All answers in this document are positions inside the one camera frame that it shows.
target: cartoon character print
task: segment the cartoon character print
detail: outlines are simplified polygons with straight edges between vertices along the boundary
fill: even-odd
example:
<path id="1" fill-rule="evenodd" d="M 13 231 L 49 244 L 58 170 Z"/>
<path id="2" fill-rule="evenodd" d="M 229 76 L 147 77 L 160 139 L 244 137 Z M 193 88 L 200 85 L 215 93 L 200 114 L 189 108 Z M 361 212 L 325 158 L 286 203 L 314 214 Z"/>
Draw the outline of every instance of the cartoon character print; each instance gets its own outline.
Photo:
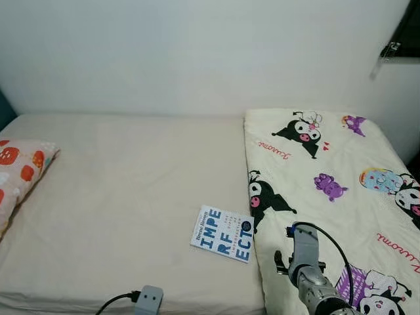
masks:
<path id="1" fill-rule="evenodd" d="M 393 195 L 397 206 L 420 230 L 420 185 L 410 174 L 397 175 L 388 169 L 371 167 L 360 174 L 359 180 L 366 188 Z"/>
<path id="2" fill-rule="evenodd" d="M 358 307 L 362 314 L 405 314 L 398 302 L 404 302 L 406 298 L 397 296 L 399 287 L 403 287 L 406 295 L 411 297 L 411 291 L 405 285 L 397 282 L 394 277 L 386 276 L 375 270 L 367 273 L 365 284 L 368 285 L 364 289 L 365 297 L 360 301 Z"/>
<path id="3" fill-rule="evenodd" d="M 401 189 L 404 183 L 403 175 L 411 176 L 409 174 L 397 175 L 388 169 L 370 167 L 360 174 L 359 180 L 366 188 L 393 195 Z"/>
<path id="4" fill-rule="evenodd" d="M 420 187 L 414 185 L 414 180 L 409 184 L 403 183 L 400 191 L 395 194 L 395 203 L 413 219 L 414 225 L 420 230 Z"/>
<path id="5" fill-rule="evenodd" d="M 303 148 L 312 156 L 312 159 L 316 159 L 315 155 L 318 151 L 316 143 L 321 139 L 321 133 L 317 128 L 319 122 L 322 121 L 322 116 L 316 112 L 293 112 L 293 115 L 299 118 L 290 121 L 286 128 L 271 135 L 301 143 Z"/>
<path id="6" fill-rule="evenodd" d="M 406 296 L 411 297 L 411 291 L 404 284 L 376 270 L 365 273 L 354 266 L 351 269 L 354 282 L 352 306 L 363 315 L 405 315 L 399 302 L 404 302 Z M 350 284 L 345 269 L 335 287 L 345 299 L 349 298 Z"/>
<path id="7" fill-rule="evenodd" d="M 320 173 L 318 177 L 314 178 L 316 189 L 322 190 L 327 196 L 329 196 L 329 200 L 334 202 L 335 198 L 341 197 L 346 190 L 347 187 L 341 187 L 340 184 L 334 181 L 334 177 Z"/>
<path id="8" fill-rule="evenodd" d="M 343 123 L 343 125 L 347 125 L 347 127 L 350 130 L 353 130 L 354 133 L 357 133 L 358 135 L 361 135 L 362 137 L 366 137 L 365 134 L 363 134 L 362 130 L 360 129 L 360 125 L 366 120 L 366 118 L 360 117 L 360 116 L 344 116 L 341 119 L 341 123 Z"/>
<path id="9" fill-rule="evenodd" d="M 264 211 L 269 207 L 275 211 L 292 211 L 287 202 L 279 194 L 274 194 L 269 183 L 259 180 L 260 171 L 249 172 L 249 204 L 251 215 L 254 217 L 254 233 L 257 233 L 258 223 L 264 218 Z"/>

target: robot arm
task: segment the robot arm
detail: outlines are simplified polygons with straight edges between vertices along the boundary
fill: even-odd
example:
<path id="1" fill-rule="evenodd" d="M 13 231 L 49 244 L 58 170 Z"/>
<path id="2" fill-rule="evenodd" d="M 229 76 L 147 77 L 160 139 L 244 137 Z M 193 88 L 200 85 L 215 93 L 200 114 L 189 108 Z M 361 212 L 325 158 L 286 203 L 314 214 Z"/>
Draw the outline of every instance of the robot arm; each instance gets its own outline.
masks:
<path id="1" fill-rule="evenodd" d="M 318 234 L 315 228 L 297 225 L 287 228 L 287 237 L 293 238 L 294 250 L 289 259 L 289 270 L 277 251 L 274 261 L 279 274 L 288 274 L 291 283 L 299 289 L 299 298 L 310 315 L 362 315 L 354 310 L 338 293 L 322 271 L 325 264 L 318 262 Z"/>

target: purple cartoon character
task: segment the purple cartoon character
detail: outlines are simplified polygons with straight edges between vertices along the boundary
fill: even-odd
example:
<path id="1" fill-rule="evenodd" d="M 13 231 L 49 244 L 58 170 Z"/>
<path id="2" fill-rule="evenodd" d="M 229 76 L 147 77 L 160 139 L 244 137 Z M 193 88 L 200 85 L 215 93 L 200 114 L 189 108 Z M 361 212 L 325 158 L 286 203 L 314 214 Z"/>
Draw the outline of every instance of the purple cartoon character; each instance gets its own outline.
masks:
<path id="1" fill-rule="evenodd" d="M 358 135 L 361 135 L 362 137 L 365 137 L 362 130 L 360 129 L 360 125 L 365 120 L 366 120 L 366 118 L 363 118 L 363 117 L 360 117 L 360 116 L 353 117 L 353 116 L 347 115 L 347 116 L 344 116 L 341 119 L 341 123 L 343 123 L 343 125 L 347 125 L 347 127 L 350 130 L 353 130 L 354 133 L 357 133 Z"/>
<path id="2" fill-rule="evenodd" d="M 334 201 L 334 198 L 341 197 L 343 193 L 348 190 L 347 187 L 341 187 L 337 182 L 334 181 L 334 177 L 327 174 L 321 173 L 318 177 L 314 178 L 316 189 L 322 190 L 330 201 Z"/>

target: pillowcase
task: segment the pillowcase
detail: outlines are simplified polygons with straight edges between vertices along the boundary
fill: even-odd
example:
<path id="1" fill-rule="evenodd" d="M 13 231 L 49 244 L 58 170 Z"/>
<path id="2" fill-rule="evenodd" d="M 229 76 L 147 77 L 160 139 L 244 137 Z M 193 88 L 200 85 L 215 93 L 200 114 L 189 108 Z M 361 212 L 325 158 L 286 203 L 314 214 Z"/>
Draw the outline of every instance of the pillowcase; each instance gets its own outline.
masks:
<path id="1" fill-rule="evenodd" d="M 58 151 L 50 142 L 0 138 L 0 237 L 14 207 L 41 178 Z"/>

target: bed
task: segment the bed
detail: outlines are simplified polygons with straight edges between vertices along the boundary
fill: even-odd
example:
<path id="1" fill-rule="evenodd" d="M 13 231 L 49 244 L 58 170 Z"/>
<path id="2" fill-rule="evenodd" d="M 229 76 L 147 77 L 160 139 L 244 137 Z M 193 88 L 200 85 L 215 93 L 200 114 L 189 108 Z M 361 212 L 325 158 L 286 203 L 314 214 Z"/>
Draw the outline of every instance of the bed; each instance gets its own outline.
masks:
<path id="1" fill-rule="evenodd" d="M 249 213 L 242 119 L 28 114 L 0 137 L 61 148 L 0 243 L 0 314 L 94 314 L 146 284 L 161 314 L 264 313 L 255 257 L 189 245 L 202 204 Z"/>
<path id="2" fill-rule="evenodd" d="M 420 185 L 381 130 L 349 113 L 249 110 L 245 117 L 254 246 L 268 314 L 307 314 L 287 276 L 286 227 L 317 224 L 340 244 L 354 282 L 352 306 L 369 315 L 420 313 Z M 349 275 L 319 236 L 325 275 L 349 299 Z"/>

